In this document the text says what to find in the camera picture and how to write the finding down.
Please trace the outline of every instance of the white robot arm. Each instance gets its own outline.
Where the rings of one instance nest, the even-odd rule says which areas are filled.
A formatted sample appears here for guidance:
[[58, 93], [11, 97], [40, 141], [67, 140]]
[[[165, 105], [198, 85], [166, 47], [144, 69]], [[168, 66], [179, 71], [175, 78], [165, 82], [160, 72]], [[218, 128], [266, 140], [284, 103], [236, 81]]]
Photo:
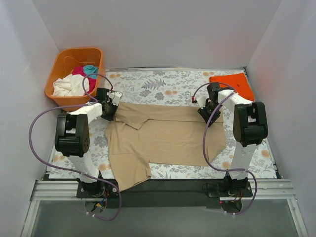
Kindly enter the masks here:
[[[221, 88], [219, 83], [212, 83], [207, 87], [209, 98], [201, 96], [193, 101], [198, 103], [198, 112], [207, 122], [215, 107], [224, 101], [234, 91], [228, 87]], [[268, 136], [268, 125], [265, 105], [262, 102], [246, 100], [234, 93], [222, 104], [234, 113], [233, 133], [236, 139], [236, 149], [232, 164], [225, 177], [234, 188], [243, 189], [247, 183], [247, 173], [244, 171], [230, 171], [231, 169], [249, 168], [252, 156], [262, 140]], [[210, 126], [220, 116], [216, 111]]]
[[[86, 153], [90, 146], [88, 124], [97, 117], [113, 120], [121, 98], [120, 92], [98, 88], [96, 96], [98, 103], [58, 116], [55, 148], [74, 164], [76, 170], [95, 178], [102, 178], [90, 155]], [[103, 191], [103, 183], [84, 175], [78, 179], [78, 182], [92, 195], [97, 196]]]

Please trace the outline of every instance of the floral tablecloth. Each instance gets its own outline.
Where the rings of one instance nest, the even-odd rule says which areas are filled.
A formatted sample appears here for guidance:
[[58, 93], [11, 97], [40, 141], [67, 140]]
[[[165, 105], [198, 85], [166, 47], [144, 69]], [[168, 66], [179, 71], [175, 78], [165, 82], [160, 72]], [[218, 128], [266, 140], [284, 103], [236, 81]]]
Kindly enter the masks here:
[[[210, 76], [231, 75], [243, 71], [120, 71], [108, 72], [116, 91], [123, 93], [124, 102], [154, 105], [196, 106], [191, 103], [191, 96], [201, 84], [208, 82]], [[236, 141], [233, 136], [233, 113], [223, 107], [224, 129], [227, 147], [213, 161], [218, 168], [229, 168]], [[93, 163], [101, 171], [103, 178], [114, 178], [108, 159], [108, 144], [104, 136], [108, 122], [98, 118], [89, 124], [90, 153]], [[51, 162], [54, 165], [75, 168], [60, 152], [55, 152]], [[150, 164], [154, 179], [210, 179], [223, 178], [225, 173], [208, 166], [187, 166], [171, 164]], [[266, 141], [255, 151], [249, 168], [257, 178], [276, 178]], [[52, 168], [50, 179], [77, 178], [73, 172]]]

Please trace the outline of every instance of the orange cloth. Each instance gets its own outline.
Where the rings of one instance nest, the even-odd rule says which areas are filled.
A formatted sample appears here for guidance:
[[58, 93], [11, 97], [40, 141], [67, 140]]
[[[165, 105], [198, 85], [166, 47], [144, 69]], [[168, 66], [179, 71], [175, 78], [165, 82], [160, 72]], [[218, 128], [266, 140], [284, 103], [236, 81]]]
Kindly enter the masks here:
[[210, 77], [209, 82], [224, 82], [228, 85], [231, 85], [236, 89], [236, 92], [239, 93], [240, 96], [247, 100], [255, 101], [255, 97], [253, 92], [248, 84], [247, 78], [244, 73], [228, 75], [228, 76], [217, 76]]

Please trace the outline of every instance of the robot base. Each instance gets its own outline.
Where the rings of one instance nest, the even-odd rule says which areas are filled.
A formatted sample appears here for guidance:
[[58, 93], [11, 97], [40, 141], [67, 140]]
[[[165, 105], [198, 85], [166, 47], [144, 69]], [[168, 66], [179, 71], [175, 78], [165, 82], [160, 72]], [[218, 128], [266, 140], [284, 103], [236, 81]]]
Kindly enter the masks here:
[[253, 196], [250, 183], [247, 181], [245, 186], [242, 188], [229, 188], [226, 185], [224, 179], [212, 180], [206, 185], [207, 192], [210, 198], [227, 198], [230, 195], [240, 194], [242, 191], [242, 196], [245, 198], [250, 198]]

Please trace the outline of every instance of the orange laundry basket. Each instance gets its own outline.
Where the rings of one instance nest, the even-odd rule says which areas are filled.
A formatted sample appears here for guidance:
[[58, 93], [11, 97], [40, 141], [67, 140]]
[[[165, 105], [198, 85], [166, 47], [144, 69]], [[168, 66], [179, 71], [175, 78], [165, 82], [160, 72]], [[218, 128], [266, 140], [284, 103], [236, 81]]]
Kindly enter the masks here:
[[[99, 68], [99, 73], [105, 72], [103, 63], [103, 52], [98, 48], [70, 48], [58, 54], [54, 66], [49, 75], [45, 87], [46, 95], [54, 100], [59, 106], [84, 104], [90, 100], [85, 96], [52, 96], [54, 93], [53, 82], [59, 78], [64, 78], [69, 75], [75, 67], [93, 65]], [[90, 95], [95, 96], [97, 87], [104, 81], [102, 77], [98, 76], [94, 90]], [[66, 108], [65, 111], [74, 111], [79, 107]]]

